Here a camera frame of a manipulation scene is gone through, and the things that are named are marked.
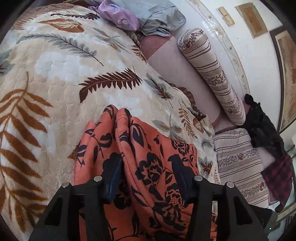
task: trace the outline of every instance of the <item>striped seat cushion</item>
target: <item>striped seat cushion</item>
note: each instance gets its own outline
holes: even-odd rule
[[[232,123],[241,126],[246,120],[242,100],[226,78],[207,35],[199,28],[187,30],[178,47],[205,79]]]
[[[249,204],[268,207],[263,165],[246,129],[238,128],[213,138],[221,184],[233,182]]]

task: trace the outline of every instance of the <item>red and black checkered cloth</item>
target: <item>red and black checkered cloth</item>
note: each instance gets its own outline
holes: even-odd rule
[[[292,158],[286,153],[261,172],[269,190],[280,201],[276,212],[285,207],[292,190]]]

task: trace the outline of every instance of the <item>black garment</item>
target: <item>black garment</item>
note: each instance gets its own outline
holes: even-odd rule
[[[251,108],[242,128],[248,131],[252,146],[254,148],[264,146],[275,158],[283,158],[285,156],[284,141],[268,116],[262,111],[260,103],[254,102],[253,97],[248,94],[245,95],[244,100],[251,105]]]

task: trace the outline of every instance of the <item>silver bolt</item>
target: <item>silver bolt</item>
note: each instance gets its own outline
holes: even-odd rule
[[[69,183],[68,183],[68,182],[63,182],[63,183],[62,183],[62,187],[63,187],[63,188],[66,188],[67,186],[69,186]]]
[[[196,175],[196,176],[194,177],[194,180],[200,182],[200,181],[202,181],[202,176],[200,176],[200,175]]]
[[[94,181],[95,181],[95,182],[100,182],[100,181],[102,181],[102,179],[103,179],[103,178],[102,178],[101,176],[95,176],[95,177],[94,177]]]
[[[226,185],[227,185],[227,187],[229,187],[229,188],[234,188],[234,184],[233,184],[232,182],[228,182]]]

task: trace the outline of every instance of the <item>floral wallpaper border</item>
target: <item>floral wallpaper border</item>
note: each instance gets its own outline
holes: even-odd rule
[[[250,94],[250,88],[247,81],[246,74],[244,72],[244,68],[242,67],[242,63],[238,57],[235,48],[233,47],[230,39],[228,38],[226,32],[218,22],[218,20],[214,17],[214,15],[207,9],[207,7],[200,0],[186,0],[196,11],[197,13],[204,19],[205,23],[209,27],[209,30],[213,32],[216,38],[223,45],[231,63],[237,73],[237,77],[239,79],[240,85],[243,89],[244,94]]]

